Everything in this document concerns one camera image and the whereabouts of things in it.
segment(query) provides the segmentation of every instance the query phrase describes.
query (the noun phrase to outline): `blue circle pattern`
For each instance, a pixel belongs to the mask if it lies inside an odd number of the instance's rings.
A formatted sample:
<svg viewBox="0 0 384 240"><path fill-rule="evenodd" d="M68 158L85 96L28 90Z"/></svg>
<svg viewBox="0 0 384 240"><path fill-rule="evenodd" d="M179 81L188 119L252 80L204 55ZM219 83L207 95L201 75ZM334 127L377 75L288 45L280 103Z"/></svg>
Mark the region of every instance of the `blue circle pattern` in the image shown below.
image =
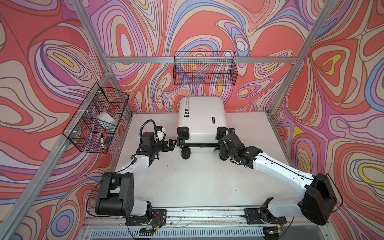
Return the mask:
<svg viewBox="0 0 384 240"><path fill-rule="evenodd" d="M68 227L63 231L59 231L58 229L58 226L57 226L57 222L59 221L59 219L63 216L67 216L69 217L70 219L70 223L68 224ZM59 213L53 220L52 222L52 225L51 225L51 232L52 234L55 236L55 237L62 237L64 235L66 235L72 228L72 225L73 225L73 221L74 221L74 214L73 214L73 211L72 210L64 210L62 211L61 213Z"/></svg>

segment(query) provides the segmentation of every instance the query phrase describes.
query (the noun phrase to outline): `table surface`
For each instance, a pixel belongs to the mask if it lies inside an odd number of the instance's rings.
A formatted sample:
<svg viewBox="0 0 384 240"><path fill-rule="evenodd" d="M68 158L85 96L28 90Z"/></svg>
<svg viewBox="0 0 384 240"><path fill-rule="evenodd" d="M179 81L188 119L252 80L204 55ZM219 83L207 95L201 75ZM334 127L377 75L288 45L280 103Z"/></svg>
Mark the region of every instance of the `table surface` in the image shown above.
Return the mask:
<svg viewBox="0 0 384 240"><path fill-rule="evenodd" d="M247 147L258 147L271 157L288 164L274 131L263 112L226 113L228 127ZM130 161L139 145L139 130L148 119L165 128L166 140L176 139L178 113L134 114L116 169ZM147 124L143 130L153 131ZM134 182L137 199L149 200L153 207L207 207L261 205L268 197L294 197L296 193L269 175L222 161L218 151L196 153L188 160L181 150L160 152Z"/></svg>

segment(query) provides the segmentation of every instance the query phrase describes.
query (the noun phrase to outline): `wire basket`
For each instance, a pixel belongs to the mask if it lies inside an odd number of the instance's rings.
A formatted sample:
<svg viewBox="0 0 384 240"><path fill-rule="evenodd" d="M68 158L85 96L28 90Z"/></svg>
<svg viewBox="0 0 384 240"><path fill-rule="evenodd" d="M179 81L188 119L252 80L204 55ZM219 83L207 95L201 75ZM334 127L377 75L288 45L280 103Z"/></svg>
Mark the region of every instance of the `wire basket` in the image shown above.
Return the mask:
<svg viewBox="0 0 384 240"><path fill-rule="evenodd" d="M81 152L107 153L128 100L127 93L111 87L98 86L95 96L70 134L63 134ZM108 113L117 124L96 118L102 112Z"/></svg>
<svg viewBox="0 0 384 240"><path fill-rule="evenodd" d="M234 86L237 68L233 51L174 52L175 85Z"/></svg>

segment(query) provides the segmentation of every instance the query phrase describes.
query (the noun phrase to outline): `black mounting plate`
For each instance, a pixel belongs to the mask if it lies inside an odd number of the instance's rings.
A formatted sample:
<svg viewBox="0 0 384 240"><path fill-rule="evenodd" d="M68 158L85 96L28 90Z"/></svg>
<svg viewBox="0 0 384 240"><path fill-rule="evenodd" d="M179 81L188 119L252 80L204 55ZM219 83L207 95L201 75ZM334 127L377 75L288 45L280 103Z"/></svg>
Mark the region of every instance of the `black mounting plate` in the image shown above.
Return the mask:
<svg viewBox="0 0 384 240"><path fill-rule="evenodd" d="M157 217L155 217L155 215L159 216L163 220L163 222L161 223L160 220ZM141 216L129 216L129 217L127 217L125 225L127 225L127 226L143 226L138 221L138 217L141 217ZM148 224L148 226L165 225L166 218L167 218L167 210L166 209L152 209L152 220Z"/></svg>
<svg viewBox="0 0 384 240"><path fill-rule="evenodd" d="M266 222L263 222L261 220L261 216L259 214L259 209L244 209L247 224L266 224ZM286 224L287 220L285 217L279 217L275 218L271 214L271 219L270 219L271 224Z"/></svg>

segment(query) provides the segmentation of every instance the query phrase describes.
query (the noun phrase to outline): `wall-mounted basket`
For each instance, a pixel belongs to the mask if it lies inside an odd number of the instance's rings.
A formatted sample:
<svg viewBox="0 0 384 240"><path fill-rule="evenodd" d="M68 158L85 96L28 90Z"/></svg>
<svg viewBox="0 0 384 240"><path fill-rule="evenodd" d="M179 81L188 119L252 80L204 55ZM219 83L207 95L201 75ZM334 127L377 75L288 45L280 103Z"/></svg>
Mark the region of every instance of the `wall-mounted basket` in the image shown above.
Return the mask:
<svg viewBox="0 0 384 240"><path fill-rule="evenodd" d="M174 52L175 85L234 86L237 68L233 51Z"/></svg>
<svg viewBox="0 0 384 240"><path fill-rule="evenodd" d="M64 136L81 152L108 152L129 100L127 93L116 88L100 87L98 84L97 86L95 96L74 128L63 132ZM106 115L103 112L112 117L108 116L110 121L100 119L101 115Z"/></svg>

